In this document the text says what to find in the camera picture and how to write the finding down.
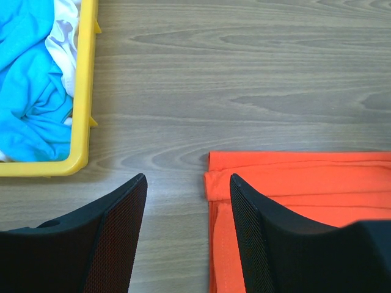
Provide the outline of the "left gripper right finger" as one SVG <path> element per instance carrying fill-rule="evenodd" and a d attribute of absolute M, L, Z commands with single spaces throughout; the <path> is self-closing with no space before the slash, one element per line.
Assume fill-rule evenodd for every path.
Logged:
<path fill-rule="evenodd" d="M 311 220 L 230 178 L 247 292 L 389 292 L 390 221 Z"/>

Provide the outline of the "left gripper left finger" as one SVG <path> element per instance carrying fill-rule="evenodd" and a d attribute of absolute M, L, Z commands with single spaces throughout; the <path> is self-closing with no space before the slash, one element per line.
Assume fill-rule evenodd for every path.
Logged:
<path fill-rule="evenodd" d="M 147 197 L 138 174 L 58 218 L 1 233 L 2 292 L 127 292 Z"/>

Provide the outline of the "orange t shirt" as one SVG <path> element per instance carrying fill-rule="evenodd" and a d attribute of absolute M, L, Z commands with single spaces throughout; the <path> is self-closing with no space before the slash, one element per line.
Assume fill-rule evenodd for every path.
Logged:
<path fill-rule="evenodd" d="M 209 205 L 210 291 L 244 292 L 230 177 L 292 211 L 332 226 L 390 218 L 390 153 L 212 151 L 204 175 Z"/>

